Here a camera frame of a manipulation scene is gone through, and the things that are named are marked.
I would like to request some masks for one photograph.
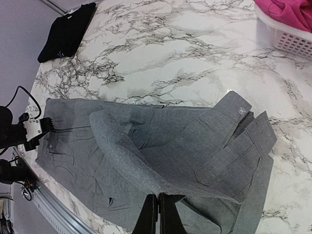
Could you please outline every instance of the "white laundry basket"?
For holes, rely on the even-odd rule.
[[[272,46],[312,60],[312,33],[271,19],[256,4],[254,9],[258,17],[267,25]]]

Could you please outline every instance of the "white marble surface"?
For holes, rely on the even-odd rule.
[[[40,66],[47,98],[212,106],[229,90],[267,110],[278,141],[257,234],[312,234],[312,63],[267,41],[252,0],[106,0],[76,56]],[[35,111],[30,102],[28,111]],[[47,187],[97,233],[97,217],[25,155]]]

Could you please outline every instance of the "pink garment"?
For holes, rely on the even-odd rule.
[[[312,0],[254,0],[272,19],[312,32]]]

